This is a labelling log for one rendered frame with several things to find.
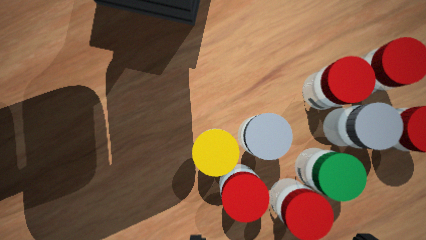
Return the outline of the red-capped bottle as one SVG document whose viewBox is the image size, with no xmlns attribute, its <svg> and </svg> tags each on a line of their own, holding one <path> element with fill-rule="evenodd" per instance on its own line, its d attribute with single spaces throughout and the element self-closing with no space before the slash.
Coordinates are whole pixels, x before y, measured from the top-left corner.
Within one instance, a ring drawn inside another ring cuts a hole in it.
<svg viewBox="0 0 426 240">
<path fill-rule="evenodd" d="M 426 153 L 426 106 L 395 108 L 403 119 L 400 140 L 389 150 Z"/>
<path fill-rule="evenodd" d="M 253 222 L 262 217 L 269 206 L 266 185 L 246 165 L 236 164 L 232 171 L 220 176 L 219 187 L 223 207 L 236 221 Z"/>
<path fill-rule="evenodd" d="M 374 90 L 375 72 L 366 60 L 347 56 L 327 66 L 311 74 L 303 84 L 304 100 L 311 107 L 325 110 L 361 102 Z"/>
<path fill-rule="evenodd" d="M 277 181 L 269 197 L 276 215 L 301 240 L 319 240 L 332 228 L 334 214 L 330 203 L 295 179 Z"/>
<path fill-rule="evenodd" d="M 419 40 L 402 37 L 377 49 L 360 56 L 375 72 L 371 94 L 416 83 L 426 75 L 426 47 Z"/>
</svg>

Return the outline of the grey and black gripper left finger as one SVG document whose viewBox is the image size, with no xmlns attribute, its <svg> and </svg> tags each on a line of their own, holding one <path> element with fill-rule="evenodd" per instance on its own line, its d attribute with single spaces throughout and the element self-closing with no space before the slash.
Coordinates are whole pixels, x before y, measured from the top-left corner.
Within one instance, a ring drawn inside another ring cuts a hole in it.
<svg viewBox="0 0 426 240">
<path fill-rule="evenodd" d="M 190 240 L 206 240 L 206 238 L 202 238 L 202 235 L 190 235 Z"/>
</svg>

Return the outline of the white bottle with green cap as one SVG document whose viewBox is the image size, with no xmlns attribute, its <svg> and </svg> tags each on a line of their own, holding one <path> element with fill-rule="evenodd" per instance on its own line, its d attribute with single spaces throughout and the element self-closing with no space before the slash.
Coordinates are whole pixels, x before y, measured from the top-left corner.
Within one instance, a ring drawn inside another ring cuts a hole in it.
<svg viewBox="0 0 426 240">
<path fill-rule="evenodd" d="M 356 157 L 320 148 L 302 151 L 295 172 L 307 186 L 342 202 L 357 198 L 367 182 L 366 170 Z"/>
</svg>

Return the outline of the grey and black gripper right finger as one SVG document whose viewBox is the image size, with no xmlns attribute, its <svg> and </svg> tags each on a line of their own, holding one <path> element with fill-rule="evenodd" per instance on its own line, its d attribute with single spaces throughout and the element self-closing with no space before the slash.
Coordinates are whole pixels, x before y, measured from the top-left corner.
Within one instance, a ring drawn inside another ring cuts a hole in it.
<svg viewBox="0 0 426 240">
<path fill-rule="evenodd" d="M 353 237 L 353 240 L 379 240 L 369 233 L 358 233 L 356 237 Z"/>
</svg>

